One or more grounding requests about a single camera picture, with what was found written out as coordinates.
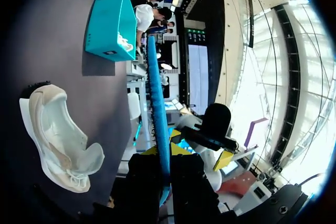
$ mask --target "shoe sole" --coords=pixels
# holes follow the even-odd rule
[[[37,88],[45,86],[45,84],[42,84],[42,83],[47,83],[47,82],[36,83],[35,86],[32,85],[32,86],[28,87],[26,92],[28,93],[28,92],[30,92],[32,90],[31,91],[31,93],[32,93]],[[56,185],[62,187],[63,189],[66,189],[66,190],[71,191],[73,193],[86,193],[88,190],[78,191],[78,190],[75,190],[74,188],[71,188],[71,187],[63,185],[56,178],[56,175],[53,175],[53,173],[49,170],[48,164],[45,161],[42,149],[41,149],[41,147],[40,147],[40,145],[39,145],[39,143],[37,141],[37,137],[35,136],[35,133],[34,133],[34,130],[33,130],[33,125],[31,123],[32,121],[30,119],[30,114],[29,114],[29,99],[21,98],[19,100],[19,104],[20,104],[21,115],[22,115],[23,122],[25,124],[26,131],[27,131],[28,135],[30,136],[30,138],[34,141],[34,144],[36,145],[36,148],[38,150],[38,154],[39,154],[39,157],[40,157],[40,161],[41,161],[41,167],[42,167],[42,170],[43,170],[44,174],[52,182],[54,182]]]
[[[21,95],[20,98],[24,98],[24,99],[29,99],[30,95],[38,88],[46,86],[46,85],[50,85],[51,82],[50,81],[44,81],[44,82],[36,82],[32,85],[29,85],[28,87],[26,87]]]

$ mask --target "teal box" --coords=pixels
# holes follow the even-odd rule
[[[137,21],[130,0],[95,0],[86,35],[85,51],[112,61],[135,60]],[[118,32],[133,50],[126,52]]]

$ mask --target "red object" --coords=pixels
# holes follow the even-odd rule
[[[256,180],[257,178],[251,172],[244,172],[243,174],[222,183],[222,186],[217,193],[229,193],[242,197],[247,193]]]

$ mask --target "yellow panel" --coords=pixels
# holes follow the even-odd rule
[[[157,154],[156,146],[153,146],[152,148],[149,148],[147,151],[141,153],[141,155],[151,155],[151,154]]]
[[[178,155],[178,154],[182,154],[182,155],[191,155],[192,153],[188,152],[187,150],[185,150],[184,148],[181,148],[179,146],[177,146],[174,143],[170,143],[171,147],[172,147],[172,155]]]
[[[217,171],[227,166],[231,162],[232,157],[233,157],[232,152],[223,151],[214,166],[214,171]]]
[[[179,136],[181,133],[178,130],[173,129],[172,134],[170,135],[170,137],[175,137],[175,136]]]

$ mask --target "white sneaker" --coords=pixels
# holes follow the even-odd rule
[[[55,85],[36,89],[29,99],[20,99],[23,121],[33,139],[43,172],[60,187],[74,193],[90,188],[89,176],[104,160],[102,147],[92,144],[87,150],[87,136],[71,119],[67,95]]]
[[[126,52],[133,50],[133,45],[127,42],[128,40],[123,38],[121,34],[118,32],[118,44],[120,44]]]
[[[137,47],[137,53],[143,58],[143,53],[141,52],[140,47]]]

